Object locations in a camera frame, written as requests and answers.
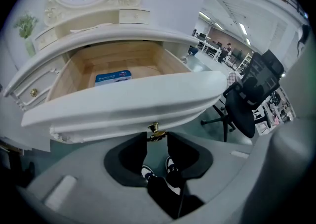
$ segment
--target person's foot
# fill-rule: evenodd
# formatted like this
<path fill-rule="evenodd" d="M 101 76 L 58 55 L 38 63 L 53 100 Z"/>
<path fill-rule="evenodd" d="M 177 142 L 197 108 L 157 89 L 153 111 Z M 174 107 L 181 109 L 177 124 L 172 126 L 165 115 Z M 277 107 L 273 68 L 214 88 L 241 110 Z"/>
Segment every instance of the person's foot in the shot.
<path fill-rule="evenodd" d="M 167 174 L 169 174 L 171 171 L 177 171 L 178 169 L 176 168 L 175 164 L 173 163 L 173 160 L 171 159 L 170 156 L 167 157 L 166 162 L 165 162 Z"/>
<path fill-rule="evenodd" d="M 142 167 L 142 176 L 143 178 L 146 178 L 147 181 L 149 181 L 151 178 L 157 177 L 152 169 L 146 165 L 143 165 Z"/>

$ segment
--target monitor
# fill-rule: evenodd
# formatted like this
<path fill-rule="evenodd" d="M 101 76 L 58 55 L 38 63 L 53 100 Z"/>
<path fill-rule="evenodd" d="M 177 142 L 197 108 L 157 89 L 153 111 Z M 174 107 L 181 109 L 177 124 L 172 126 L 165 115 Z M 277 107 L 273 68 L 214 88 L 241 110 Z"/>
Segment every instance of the monitor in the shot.
<path fill-rule="evenodd" d="M 197 36 L 197 38 L 198 38 L 199 40 L 202 40 L 202 41 L 205 40 L 205 38 L 203 38 L 203 37 L 201 37 L 201 36 Z"/>
<path fill-rule="evenodd" d="M 232 52 L 232 55 L 234 57 L 236 57 L 237 59 L 241 60 L 241 58 L 242 58 L 242 51 L 237 49 L 237 48 L 234 48 L 234 50 Z"/>

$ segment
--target white drawer front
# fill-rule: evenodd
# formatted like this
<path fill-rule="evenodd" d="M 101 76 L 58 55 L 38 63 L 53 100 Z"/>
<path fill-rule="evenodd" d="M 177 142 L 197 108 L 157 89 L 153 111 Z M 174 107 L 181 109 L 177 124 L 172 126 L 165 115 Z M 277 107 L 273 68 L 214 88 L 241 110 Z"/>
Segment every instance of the white drawer front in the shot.
<path fill-rule="evenodd" d="M 119 11 L 119 23 L 149 24 L 149 16 L 149 11 L 121 9 Z"/>
<path fill-rule="evenodd" d="M 65 64 L 66 61 L 63 56 L 59 56 L 44 64 L 14 90 L 13 93 L 16 99 L 18 99 L 20 104 L 26 107 L 26 109 L 36 106 L 46 98 L 57 74 L 62 70 Z M 36 94 L 32 96 L 30 93 L 31 90 L 35 90 Z"/>
<path fill-rule="evenodd" d="M 41 50 L 57 39 L 55 28 L 52 28 L 35 39 L 35 46 L 37 50 Z"/>

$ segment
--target black office chair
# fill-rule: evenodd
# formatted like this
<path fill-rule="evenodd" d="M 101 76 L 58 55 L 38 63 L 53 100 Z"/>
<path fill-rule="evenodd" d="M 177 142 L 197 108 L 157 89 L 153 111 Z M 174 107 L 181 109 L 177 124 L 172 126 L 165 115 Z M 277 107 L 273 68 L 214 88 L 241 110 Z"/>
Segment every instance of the black office chair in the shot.
<path fill-rule="evenodd" d="M 255 121 L 252 111 L 256 110 L 272 92 L 279 88 L 278 81 L 283 71 L 281 62 L 273 53 L 269 53 L 269 57 L 254 53 L 242 80 L 233 83 L 223 93 L 226 98 L 227 115 L 213 105 L 221 117 L 211 121 L 202 120 L 201 125 L 222 121 L 225 142 L 227 141 L 228 125 L 232 127 L 230 131 L 233 131 L 236 126 L 248 138 L 254 136 L 257 123 L 266 120 L 268 126 L 271 127 L 267 112 L 263 118 Z"/>

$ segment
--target ornate mirror frame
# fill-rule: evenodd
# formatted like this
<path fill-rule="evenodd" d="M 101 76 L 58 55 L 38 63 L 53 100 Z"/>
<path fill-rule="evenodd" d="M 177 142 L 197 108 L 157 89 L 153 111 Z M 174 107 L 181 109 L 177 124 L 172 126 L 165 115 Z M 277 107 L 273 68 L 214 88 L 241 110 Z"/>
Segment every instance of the ornate mirror frame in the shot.
<path fill-rule="evenodd" d="M 76 16 L 120 7 L 135 7 L 141 0 L 47 0 L 44 11 L 44 23 L 47 26 Z"/>

